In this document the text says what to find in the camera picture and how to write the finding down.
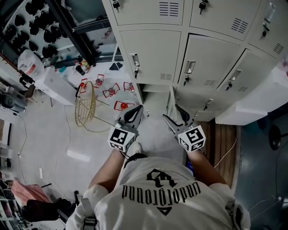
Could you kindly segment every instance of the gray floor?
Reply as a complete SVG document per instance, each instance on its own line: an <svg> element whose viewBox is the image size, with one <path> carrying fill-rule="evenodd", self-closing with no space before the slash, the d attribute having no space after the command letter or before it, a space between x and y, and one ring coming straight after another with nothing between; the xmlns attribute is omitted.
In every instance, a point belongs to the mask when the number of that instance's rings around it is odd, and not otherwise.
<svg viewBox="0 0 288 230"><path fill-rule="evenodd" d="M265 130L260 130L256 122L242 128L240 168L235 196L250 209L251 229L266 229L264 227L269 226L276 230L282 225L281 216L288 203L288 144L285 145L288 137L282 138L281 147L273 151L269 145L268 133L272 124L277 125L281 133L287 133L287 121L288 115L278 118L273 123L267 122Z"/></svg>

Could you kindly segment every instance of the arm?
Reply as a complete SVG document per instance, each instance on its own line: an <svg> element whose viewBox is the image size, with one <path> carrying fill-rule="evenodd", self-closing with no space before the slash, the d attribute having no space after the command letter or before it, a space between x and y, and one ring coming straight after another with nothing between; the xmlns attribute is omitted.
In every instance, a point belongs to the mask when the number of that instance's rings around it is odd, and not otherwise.
<svg viewBox="0 0 288 230"><path fill-rule="evenodd" d="M114 149L92 179L89 188L94 185L101 185L106 188L109 193L112 192L118 180L124 159L124 156L118 150Z"/></svg>
<svg viewBox="0 0 288 230"><path fill-rule="evenodd" d="M207 186L215 183L226 184L223 177L213 168L200 150L188 153L188 157L199 181Z"/></svg>

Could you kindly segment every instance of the white t-shirt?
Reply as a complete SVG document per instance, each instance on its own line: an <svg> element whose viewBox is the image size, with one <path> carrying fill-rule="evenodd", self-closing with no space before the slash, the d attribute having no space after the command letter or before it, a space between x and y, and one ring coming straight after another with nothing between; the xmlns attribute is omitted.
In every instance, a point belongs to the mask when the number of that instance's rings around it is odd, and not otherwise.
<svg viewBox="0 0 288 230"><path fill-rule="evenodd" d="M177 162L147 157L129 162L110 194L100 186L87 190L101 230L230 230L249 229L249 213L227 185L209 187L194 179ZM80 203L66 230L82 230L85 216Z"/></svg>

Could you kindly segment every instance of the metal pole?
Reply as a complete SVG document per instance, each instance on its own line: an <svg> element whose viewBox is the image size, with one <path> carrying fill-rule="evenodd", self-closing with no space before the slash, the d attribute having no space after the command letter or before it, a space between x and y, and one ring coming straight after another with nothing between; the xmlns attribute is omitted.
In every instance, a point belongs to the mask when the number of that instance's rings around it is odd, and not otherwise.
<svg viewBox="0 0 288 230"><path fill-rule="evenodd" d="M60 26L63 28L64 32L67 34L68 38L74 44L75 48L79 51L80 55L88 60L93 60L92 51L89 49L87 43L84 41L83 37L79 34L73 33L70 26L70 22L65 17L61 7L56 0L46 0L47 5L56 17Z"/></svg>

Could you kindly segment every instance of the locker vent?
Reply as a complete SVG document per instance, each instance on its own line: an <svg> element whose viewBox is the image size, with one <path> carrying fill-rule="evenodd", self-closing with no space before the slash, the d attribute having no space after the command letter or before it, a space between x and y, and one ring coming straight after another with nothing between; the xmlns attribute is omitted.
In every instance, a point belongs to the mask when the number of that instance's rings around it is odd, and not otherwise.
<svg viewBox="0 0 288 230"><path fill-rule="evenodd" d="M246 91L246 89L248 89L248 87L241 87L238 91L240 91L240 92L244 92L244 91Z"/></svg>
<svg viewBox="0 0 288 230"><path fill-rule="evenodd" d="M243 34L246 31L247 26L248 26L248 23L246 23L246 22L244 22L238 18L235 18L231 29Z"/></svg>
<svg viewBox="0 0 288 230"><path fill-rule="evenodd" d="M212 85L214 85L214 83L215 83L215 80L206 80L204 85L212 86Z"/></svg>
<svg viewBox="0 0 288 230"><path fill-rule="evenodd" d="M178 17L179 3L159 2L159 10L161 16Z"/></svg>
<svg viewBox="0 0 288 230"><path fill-rule="evenodd" d="M160 79L171 81L172 75L171 74L160 74Z"/></svg>
<svg viewBox="0 0 288 230"><path fill-rule="evenodd" d="M277 54L281 54L281 52L283 51L284 47L281 46L279 43L277 43L277 45L274 47L274 51L277 53Z"/></svg>

